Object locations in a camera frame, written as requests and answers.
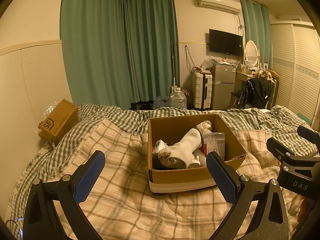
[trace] mirror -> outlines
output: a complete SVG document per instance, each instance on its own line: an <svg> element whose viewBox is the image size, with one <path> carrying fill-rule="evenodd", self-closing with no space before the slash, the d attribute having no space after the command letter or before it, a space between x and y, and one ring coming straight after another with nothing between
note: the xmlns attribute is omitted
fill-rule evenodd
<svg viewBox="0 0 320 240"><path fill-rule="evenodd" d="M259 52L256 44L253 41L247 42L244 49L244 55L246 60L251 61L252 66L255 66L258 63Z"/></svg>

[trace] refrigerator door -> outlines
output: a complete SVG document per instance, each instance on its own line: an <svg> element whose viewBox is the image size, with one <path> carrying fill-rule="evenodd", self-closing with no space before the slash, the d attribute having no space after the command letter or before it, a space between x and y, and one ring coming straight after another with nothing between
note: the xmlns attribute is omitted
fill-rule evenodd
<svg viewBox="0 0 320 240"><path fill-rule="evenodd" d="M234 90L234 83L218 83L213 86L212 110L227 110L229 108L231 92Z"/></svg>
<svg viewBox="0 0 320 240"><path fill-rule="evenodd" d="M214 82L234 83L236 79L236 67L231 65L216 65Z"/></svg>

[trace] green gingham bedding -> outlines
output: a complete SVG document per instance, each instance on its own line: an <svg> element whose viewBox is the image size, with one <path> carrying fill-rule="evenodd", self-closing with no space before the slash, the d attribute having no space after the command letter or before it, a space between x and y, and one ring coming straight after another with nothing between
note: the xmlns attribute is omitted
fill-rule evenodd
<svg viewBox="0 0 320 240"><path fill-rule="evenodd" d="M79 123L64 136L54 150L46 144L20 176L10 199L9 206L12 208L10 219L17 220L24 216L32 181L35 178L48 181L54 179L54 174L61 173L84 136L91 132L103 118L110 120L127 133L139 135L147 133L150 118L207 113L209 111L180 110L172 107L153 111L122 111L116 106L83 104L79 108ZM250 111L230 109L219 112L219 115L232 131L243 129L269 131L273 137L292 149L296 155L318 156L316 147L296 133L299 125L307 126L307 124L285 107L275 106L265 114L255 108ZM8 226L19 239L17 226L14 223Z"/></svg>

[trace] wall-mounted air conditioner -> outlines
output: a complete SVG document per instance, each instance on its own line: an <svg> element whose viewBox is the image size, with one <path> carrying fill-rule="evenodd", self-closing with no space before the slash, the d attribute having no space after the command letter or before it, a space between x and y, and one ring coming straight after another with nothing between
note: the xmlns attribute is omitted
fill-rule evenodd
<svg viewBox="0 0 320 240"><path fill-rule="evenodd" d="M233 14L239 14L241 11L240 2L233 0L198 0L198 5Z"/></svg>

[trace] green curtain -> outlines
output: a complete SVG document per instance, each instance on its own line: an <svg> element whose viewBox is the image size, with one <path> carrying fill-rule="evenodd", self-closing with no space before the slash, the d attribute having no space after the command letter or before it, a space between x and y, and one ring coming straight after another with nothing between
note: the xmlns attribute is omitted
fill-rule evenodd
<svg viewBox="0 0 320 240"><path fill-rule="evenodd" d="M62 0L60 38L78 105L129 109L131 103L169 95L170 41L179 77L173 0Z"/></svg>
<svg viewBox="0 0 320 240"><path fill-rule="evenodd" d="M177 29L173 0L124 0L124 29L133 100L169 95L173 44L179 85Z"/></svg>
<svg viewBox="0 0 320 240"><path fill-rule="evenodd" d="M252 0L240 0L244 14L245 38L252 40L260 51L260 62L264 60L272 68L272 36L268 7L254 4Z"/></svg>

